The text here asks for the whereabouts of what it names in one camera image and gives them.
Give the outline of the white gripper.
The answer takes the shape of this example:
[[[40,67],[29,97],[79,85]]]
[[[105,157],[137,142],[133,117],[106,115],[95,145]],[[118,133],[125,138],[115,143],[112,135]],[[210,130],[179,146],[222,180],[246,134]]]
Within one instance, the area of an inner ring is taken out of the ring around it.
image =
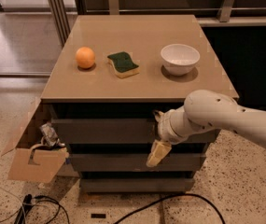
[[[182,143],[198,132],[198,125],[189,120],[183,106],[167,112],[154,110],[153,115],[162,141],[153,142],[147,157],[147,167],[157,166],[171,151],[172,145]]]

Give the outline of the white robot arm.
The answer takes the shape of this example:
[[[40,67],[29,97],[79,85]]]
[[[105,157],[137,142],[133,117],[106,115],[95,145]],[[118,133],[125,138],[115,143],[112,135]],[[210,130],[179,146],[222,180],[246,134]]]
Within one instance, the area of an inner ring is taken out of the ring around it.
[[[157,166],[173,145],[216,129],[236,133],[266,149],[266,111],[240,106],[229,96],[213,91],[193,91],[178,109],[157,111],[155,120],[159,138],[148,155],[148,167]]]

